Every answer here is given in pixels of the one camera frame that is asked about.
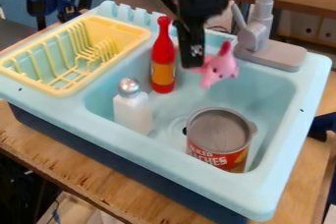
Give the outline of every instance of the light blue sink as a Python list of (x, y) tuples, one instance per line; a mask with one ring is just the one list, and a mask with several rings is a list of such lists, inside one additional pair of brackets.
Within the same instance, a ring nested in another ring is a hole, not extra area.
[[(0, 96), (250, 219), (271, 218), (306, 138), (331, 67), (330, 60), (308, 53), (296, 73), (240, 61), (241, 72), (236, 80), (224, 80), (210, 90), (198, 87), (197, 74), (178, 69), (176, 89), (162, 95), (151, 91), (148, 83), (150, 49), (159, 14), (151, 17), (145, 10), (133, 11), (110, 1), (90, 13), (150, 28), (152, 38), (73, 95), (53, 97), (0, 76)], [(209, 31), (208, 53), (217, 52), (224, 37), (234, 40), (229, 35)], [(123, 77), (137, 78), (142, 89), (149, 93), (155, 130), (148, 137), (113, 122), (112, 98)], [(206, 106), (236, 110), (257, 125), (246, 173), (228, 173), (185, 153), (186, 137), (182, 130), (188, 117)]]

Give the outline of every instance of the bottle cap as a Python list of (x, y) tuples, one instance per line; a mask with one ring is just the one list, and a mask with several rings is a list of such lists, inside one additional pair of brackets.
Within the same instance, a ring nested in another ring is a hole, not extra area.
[(140, 83), (137, 79), (124, 78), (118, 84), (119, 94), (123, 97), (134, 97), (140, 92)]
[(160, 16), (158, 19), (157, 19), (157, 22), (159, 25), (162, 25), (162, 26), (169, 26), (170, 24), (170, 20), (169, 20), (169, 17), (168, 16)]

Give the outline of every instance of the white salt shaker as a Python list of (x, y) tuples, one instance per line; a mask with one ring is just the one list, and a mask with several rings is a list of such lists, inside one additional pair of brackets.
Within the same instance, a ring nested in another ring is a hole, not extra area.
[(118, 84), (113, 98), (114, 122), (147, 135), (153, 130), (152, 113), (147, 93), (141, 91), (136, 79), (124, 78)]

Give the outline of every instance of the yellow dish rack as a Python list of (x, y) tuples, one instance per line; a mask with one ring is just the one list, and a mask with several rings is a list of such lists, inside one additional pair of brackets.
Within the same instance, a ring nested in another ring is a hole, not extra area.
[(150, 31), (83, 15), (0, 59), (0, 73), (51, 95), (71, 94), (149, 39)]

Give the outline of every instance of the ketchup bottle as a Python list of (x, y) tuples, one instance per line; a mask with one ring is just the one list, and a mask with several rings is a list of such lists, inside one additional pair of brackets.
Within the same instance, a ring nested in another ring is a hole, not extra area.
[(151, 86), (159, 93), (168, 93), (175, 85), (175, 49), (168, 34), (167, 16), (157, 19), (160, 31), (151, 51)]

